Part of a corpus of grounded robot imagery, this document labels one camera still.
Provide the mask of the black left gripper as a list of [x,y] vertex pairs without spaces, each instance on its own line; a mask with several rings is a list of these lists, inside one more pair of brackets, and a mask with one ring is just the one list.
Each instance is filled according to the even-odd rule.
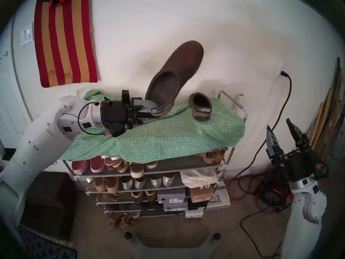
[[[134,125],[142,125],[159,119],[169,113],[150,100],[132,98],[134,107]],[[121,100],[110,100],[104,97],[100,103],[100,117],[103,126],[112,137],[119,137],[126,130],[133,129],[131,100],[128,90],[122,90]]]

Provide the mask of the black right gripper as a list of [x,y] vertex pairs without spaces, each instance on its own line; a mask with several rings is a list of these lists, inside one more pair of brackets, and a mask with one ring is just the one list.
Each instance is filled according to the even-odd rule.
[[320,156],[315,151],[310,151],[310,142],[306,133],[286,119],[289,131],[300,152],[284,154],[272,129],[267,125],[266,145],[267,155],[272,165],[283,163],[283,179],[287,182],[296,182],[313,175],[316,180],[322,178],[320,170]]

